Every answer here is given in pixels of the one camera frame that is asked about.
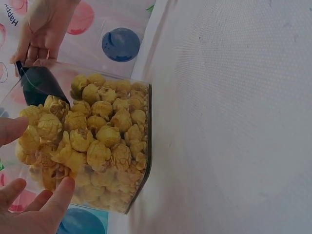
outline blue circle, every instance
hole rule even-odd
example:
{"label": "blue circle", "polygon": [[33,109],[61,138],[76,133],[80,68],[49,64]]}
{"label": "blue circle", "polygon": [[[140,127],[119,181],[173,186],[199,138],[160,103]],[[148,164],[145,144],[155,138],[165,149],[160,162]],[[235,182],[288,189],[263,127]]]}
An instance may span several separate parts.
{"label": "blue circle", "polygon": [[58,227],[57,234],[105,234],[102,222],[91,212],[71,208]]}
{"label": "blue circle", "polygon": [[3,107],[0,107],[0,117],[9,118],[9,114],[4,110]]}
{"label": "blue circle", "polygon": [[128,28],[116,28],[103,36],[102,49],[111,60],[128,62],[137,56],[140,39]]}

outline transparent box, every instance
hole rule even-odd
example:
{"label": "transparent box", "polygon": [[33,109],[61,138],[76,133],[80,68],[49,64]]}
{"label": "transparent box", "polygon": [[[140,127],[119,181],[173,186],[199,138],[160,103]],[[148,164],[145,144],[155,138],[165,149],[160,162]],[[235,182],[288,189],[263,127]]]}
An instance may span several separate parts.
{"label": "transparent box", "polygon": [[128,213],[151,169],[151,86],[45,59],[34,67],[47,68],[67,100],[46,91],[29,106],[22,79],[6,96],[6,116],[29,117],[24,135],[0,148],[7,177],[38,194],[71,176],[72,204]]}

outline white fabric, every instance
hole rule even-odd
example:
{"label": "white fabric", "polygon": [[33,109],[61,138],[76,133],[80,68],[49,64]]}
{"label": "white fabric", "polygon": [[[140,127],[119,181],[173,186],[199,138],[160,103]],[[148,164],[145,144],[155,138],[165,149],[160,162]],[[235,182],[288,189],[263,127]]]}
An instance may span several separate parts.
{"label": "white fabric", "polygon": [[165,5],[132,74],[153,84],[152,171],[109,231],[310,233],[311,1]]}

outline hand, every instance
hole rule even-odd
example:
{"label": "hand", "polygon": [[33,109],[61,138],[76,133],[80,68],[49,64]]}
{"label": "hand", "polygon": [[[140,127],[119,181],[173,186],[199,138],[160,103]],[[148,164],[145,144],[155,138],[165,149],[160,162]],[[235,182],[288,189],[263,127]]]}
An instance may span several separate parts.
{"label": "hand", "polygon": [[30,67],[37,59],[57,59],[59,47],[80,0],[35,0],[21,28],[19,45],[10,63]]}
{"label": "hand", "polygon": [[[28,119],[0,117],[0,146],[20,137]],[[22,213],[10,213],[8,208],[25,189],[26,181],[18,178],[0,189],[0,230],[3,234],[55,234],[75,189],[75,181],[66,177],[54,194],[44,190]]]}

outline popcorn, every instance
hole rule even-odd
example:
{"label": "popcorn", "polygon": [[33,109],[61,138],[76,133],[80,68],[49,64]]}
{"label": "popcorn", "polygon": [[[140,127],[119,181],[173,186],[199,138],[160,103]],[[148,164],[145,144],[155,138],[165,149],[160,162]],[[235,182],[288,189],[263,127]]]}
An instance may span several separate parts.
{"label": "popcorn", "polygon": [[29,126],[16,143],[18,160],[42,188],[54,191],[67,176],[76,181],[72,203],[126,212],[148,165],[149,86],[78,75],[73,105],[49,95],[20,116]]}
{"label": "popcorn", "polygon": [[28,117],[29,125],[37,126],[42,112],[37,106],[28,106],[26,109],[19,113],[20,117]]}
{"label": "popcorn", "polygon": [[130,113],[125,109],[117,111],[117,113],[112,117],[111,124],[119,128],[121,133],[125,133],[132,126],[132,121],[130,118]]}
{"label": "popcorn", "polygon": [[100,73],[94,73],[88,77],[88,81],[96,87],[101,87],[105,83],[105,78]]}
{"label": "popcorn", "polygon": [[87,127],[87,118],[81,112],[69,111],[68,115],[65,117],[64,128],[65,130],[76,130],[78,128]]}
{"label": "popcorn", "polygon": [[82,91],[85,87],[90,84],[89,80],[85,75],[78,75],[74,78],[71,85],[71,96],[73,99],[80,100],[82,96]]}
{"label": "popcorn", "polygon": [[83,113],[86,118],[91,115],[91,107],[86,101],[76,101],[74,100],[74,105],[71,108],[72,112],[80,112]]}
{"label": "popcorn", "polygon": [[111,148],[121,140],[119,129],[107,125],[101,127],[96,137],[99,141],[104,143],[107,148]]}
{"label": "popcorn", "polygon": [[87,128],[78,128],[70,132],[70,143],[76,151],[87,152],[93,140],[92,133]]}
{"label": "popcorn", "polygon": [[87,119],[87,127],[94,136],[105,124],[106,124],[105,119],[103,119],[100,116],[91,116]]}
{"label": "popcorn", "polygon": [[113,112],[113,107],[107,101],[97,101],[92,105],[91,112],[95,116],[101,116],[105,120],[109,120],[109,117]]}
{"label": "popcorn", "polygon": [[102,101],[107,101],[110,104],[113,104],[115,99],[117,98],[117,94],[116,94],[115,90],[110,89],[110,88],[103,87],[103,88],[99,89],[98,94],[99,94],[100,99]]}
{"label": "popcorn", "polygon": [[142,110],[134,110],[131,113],[132,123],[144,124],[146,121],[146,114]]}
{"label": "popcorn", "polygon": [[125,109],[128,110],[129,109],[129,101],[128,99],[120,99],[117,98],[114,103],[113,103],[113,110],[116,113],[117,111],[121,110],[121,109]]}
{"label": "popcorn", "polygon": [[112,148],[112,161],[119,171],[126,171],[131,163],[130,149],[123,144],[115,145]]}
{"label": "popcorn", "polygon": [[102,142],[95,140],[91,143],[87,152],[87,163],[96,172],[103,171],[109,166],[111,151]]}
{"label": "popcorn", "polygon": [[38,121],[39,136],[45,140],[56,140],[62,131],[62,123],[54,114],[44,114]]}
{"label": "popcorn", "polygon": [[98,87],[94,84],[89,84],[83,89],[82,100],[88,102],[90,105],[93,105],[96,101],[100,101],[98,94]]}

